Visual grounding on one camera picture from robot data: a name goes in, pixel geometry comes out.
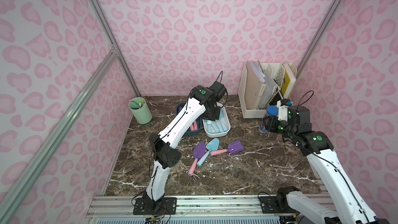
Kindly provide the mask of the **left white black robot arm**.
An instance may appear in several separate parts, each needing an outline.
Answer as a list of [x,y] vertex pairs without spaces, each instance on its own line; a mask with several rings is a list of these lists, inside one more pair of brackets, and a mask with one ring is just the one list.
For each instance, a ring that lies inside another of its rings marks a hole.
[[215,81],[210,87],[194,87],[182,110],[160,133],[153,133],[149,143],[153,151],[154,166],[150,183],[143,193],[144,202],[150,208],[160,207],[165,195],[165,184],[170,170],[181,158],[177,146],[188,128],[198,118],[218,120],[222,107],[218,102],[228,94],[224,84]]

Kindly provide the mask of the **blue pointed shovel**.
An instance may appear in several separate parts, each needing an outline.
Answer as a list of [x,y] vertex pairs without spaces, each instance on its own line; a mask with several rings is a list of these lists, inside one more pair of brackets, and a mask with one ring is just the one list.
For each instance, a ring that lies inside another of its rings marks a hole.
[[211,121],[207,121],[206,122],[206,126],[207,126],[207,132],[212,134],[213,133],[213,129],[212,129]]
[[204,161],[207,159],[207,157],[209,156],[211,151],[216,151],[218,150],[219,147],[219,139],[218,138],[214,138],[212,139],[207,145],[206,145],[206,149],[207,152],[204,154],[204,156],[197,162],[197,166],[201,167],[202,164],[204,163]]

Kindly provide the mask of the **dark teal storage box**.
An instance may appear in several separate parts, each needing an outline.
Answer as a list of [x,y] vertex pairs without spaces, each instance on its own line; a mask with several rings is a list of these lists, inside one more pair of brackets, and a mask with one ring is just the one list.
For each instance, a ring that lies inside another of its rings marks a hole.
[[[180,103],[177,107],[176,107],[176,115],[178,115],[182,109],[184,108],[185,103]],[[195,120],[195,122],[187,129],[187,131],[184,133],[183,137],[185,136],[194,136],[194,135],[198,135],[201,131],[201,128],[203,127],[203,123],[202,123],[202,118],[197,118]]]

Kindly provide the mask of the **green pen holder cup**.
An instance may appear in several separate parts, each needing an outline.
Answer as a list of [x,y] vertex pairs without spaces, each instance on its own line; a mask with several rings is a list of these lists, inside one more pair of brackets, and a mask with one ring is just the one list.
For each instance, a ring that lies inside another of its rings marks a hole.
[[143,97],[135,97],[129,101],[129,108],[139,124],[147,124],[152,120],[147,101]]

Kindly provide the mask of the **white storage box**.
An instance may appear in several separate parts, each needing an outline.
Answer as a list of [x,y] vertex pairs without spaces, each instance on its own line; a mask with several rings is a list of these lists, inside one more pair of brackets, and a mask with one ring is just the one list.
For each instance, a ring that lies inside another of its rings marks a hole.
[[204,127],[204,130],[205,130],[205,132],[206,132],[206,135],[207,135],[208,137],[210,137],[210,138],[220,138],[220,137],[224,137],[224,136],[226,136],[226,135],[228,134],[228,132],[229,132],[230,129],[231,129],[231,124],[230,124],[230,122],[229,122],[229,118],[228,118],[226,109],[225,109],[224,107],[222,107],[221,110],[224,111],[224,117],[225,117],[224,120],[225,120],[225,122],[226,122],[226,124],[227,124],[227,126],[228,126],[228,131],[227,131],[227,132],[219,132],[219,133],[214,133],[214,132],[213,132],[212,134],[210,134],[210,133],[207,132],[207,126],[206,126],[206,122],[207,122],[207,121],[210,121],[210,120],[202,120],[202,122],[203,122],[203,127]]

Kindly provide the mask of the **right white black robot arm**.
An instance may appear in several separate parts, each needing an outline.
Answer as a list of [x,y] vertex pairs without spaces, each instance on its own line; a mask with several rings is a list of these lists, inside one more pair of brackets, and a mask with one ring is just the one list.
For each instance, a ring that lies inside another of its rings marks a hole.
[[293,209],[314,224],[387,224],[366,204],[344,171],[327,135],[312,130],[310,111],[304,106],[269,106],[265,129],[281,134],[296,146],[320,176],[335,210],[323,207],[304,196],[296,187],[280,188],[276,206],[285,212]]

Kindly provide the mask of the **aluminium front rail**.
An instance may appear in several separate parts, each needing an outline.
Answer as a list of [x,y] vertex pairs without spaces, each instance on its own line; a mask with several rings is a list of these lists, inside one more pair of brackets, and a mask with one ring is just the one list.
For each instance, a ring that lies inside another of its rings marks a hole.
[[296,224],[303,216],[319,224],[323,217],[347,223],[353,202],[333,201],[329,194],[294,194],[292,207],[281,210],[274,195],[172,196],[152,213],[142,198],[96,197],[85,224]]

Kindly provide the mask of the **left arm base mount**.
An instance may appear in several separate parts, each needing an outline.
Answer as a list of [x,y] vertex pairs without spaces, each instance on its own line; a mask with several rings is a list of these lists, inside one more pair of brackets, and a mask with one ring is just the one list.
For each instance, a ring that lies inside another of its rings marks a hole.
[[177,198],[161,197],[153,201],[149,195],[144,192],[141,198],[136,198],[134,206],[134,215],[161,215],[163,213],[175,215],[177,207]]

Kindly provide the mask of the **blue square shovel front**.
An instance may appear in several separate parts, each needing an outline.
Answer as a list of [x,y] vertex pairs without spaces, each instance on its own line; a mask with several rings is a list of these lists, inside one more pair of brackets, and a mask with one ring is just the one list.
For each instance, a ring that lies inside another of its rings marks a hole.
[[223,125],[221,124],[221,122],[219,120],[216,121],[216,125],[219,128],[220,132],[224,132]]

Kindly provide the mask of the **purple pointed shovel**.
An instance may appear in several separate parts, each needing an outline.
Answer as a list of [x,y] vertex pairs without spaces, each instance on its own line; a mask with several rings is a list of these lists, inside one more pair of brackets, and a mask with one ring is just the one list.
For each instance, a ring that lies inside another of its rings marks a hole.
[[194,131],[197,131],[199,128],[198,128],[198,123],[197,123],[197,121],[195,121],[194,123],[193,123],[193,130]]
[[198,143],[193,151],[193,156],[194,156],[195,160],[194,160],[190,170],[188,171],[188,175],[190,177],[193,176],[198,161],[205,155],[205,153],[206,153],[205,143],[204,142]]

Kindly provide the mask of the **purple square shovel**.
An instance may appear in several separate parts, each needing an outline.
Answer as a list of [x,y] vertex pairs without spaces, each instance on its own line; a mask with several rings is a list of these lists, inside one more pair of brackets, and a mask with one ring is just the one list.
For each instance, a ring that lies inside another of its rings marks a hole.
[[243,147],[241,141],[237,140],[237,141],[234,141],[234,142],[230,143],[228,145],[227,149],[211,151],[210,155],[211,156],[216,156],[216,155],[220,155],[220,154],[223,154],[223,153],[226,153],[226,152],[235,154],[235,153],[241,152],[243,150],[244,150],[244,147]]

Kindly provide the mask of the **blue lid pencil tube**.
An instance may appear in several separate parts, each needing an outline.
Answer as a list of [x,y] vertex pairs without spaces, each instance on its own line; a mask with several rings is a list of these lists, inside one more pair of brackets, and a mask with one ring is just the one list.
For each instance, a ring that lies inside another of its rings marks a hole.
[[277,117],[279,113],[279,109],[276,106],[268,106],[266,108],[266,114],[265,116],[262,118],[260,125],[259,125],[259,131],[263,134],[267,134],[268,133],[268,129],[267,129],[267,121],[269,119],[269,117]]

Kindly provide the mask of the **white desk file organizer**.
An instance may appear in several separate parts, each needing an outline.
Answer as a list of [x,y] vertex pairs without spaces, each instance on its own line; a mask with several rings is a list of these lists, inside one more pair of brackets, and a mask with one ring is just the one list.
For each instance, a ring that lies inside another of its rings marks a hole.
[[289,63],[248,61],[243,66],[238,88],[242,115],[246,119],[263,118],[266,108],[290,97],[297,74]]

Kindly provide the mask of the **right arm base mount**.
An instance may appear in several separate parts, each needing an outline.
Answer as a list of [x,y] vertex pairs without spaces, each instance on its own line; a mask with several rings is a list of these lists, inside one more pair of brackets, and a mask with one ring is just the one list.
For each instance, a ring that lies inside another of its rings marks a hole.
[[300,191],[294,186],[279,188],[276,196],[271,196],[269,193],[260,191],[257,195],[260,201],[263,214],[293,214],[297,213],[288,205],[287,194]]

